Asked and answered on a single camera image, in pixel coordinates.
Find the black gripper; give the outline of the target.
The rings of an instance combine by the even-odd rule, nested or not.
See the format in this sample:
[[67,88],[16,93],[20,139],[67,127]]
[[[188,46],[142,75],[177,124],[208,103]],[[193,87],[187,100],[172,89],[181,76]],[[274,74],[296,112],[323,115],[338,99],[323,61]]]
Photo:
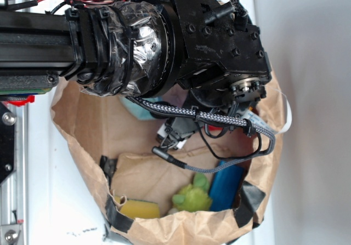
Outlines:
[[[244,110],[255,106],[256,101],[266,95],[261,86],[258,89],[248,86],[239,88],[231,86],[225,90],[190,90],[183,98],[175,95],[171,98],[166,94],[157,98],[156,103],[163,106],[181,105],[181,110],[201,111],[209,115],[220,115],[223,117],[242,117]],[[201,137],[206,134],[212,139],[223,137],[228,131],[238,128],[235,124],[225,124],[221,121],[209,121],[202,117],[187,118],[184,113],[175,113],[171,117],[157,114],[156,118],[166,119],[165,123],[157,132],[157,137],[162,149],[181,149],[186,140],[193,134],[199,132]],[[222,127],[222,130],[209,131],[208,126]]]

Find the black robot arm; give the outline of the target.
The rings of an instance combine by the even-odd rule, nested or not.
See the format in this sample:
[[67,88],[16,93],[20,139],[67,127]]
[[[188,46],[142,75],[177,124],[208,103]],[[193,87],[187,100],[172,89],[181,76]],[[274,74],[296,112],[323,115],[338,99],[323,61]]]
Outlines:
[[269,60],[240,0],[1,0],[1,100],[25,103],[59,78],[162,117],[272,132],[239,108],[265,98]]

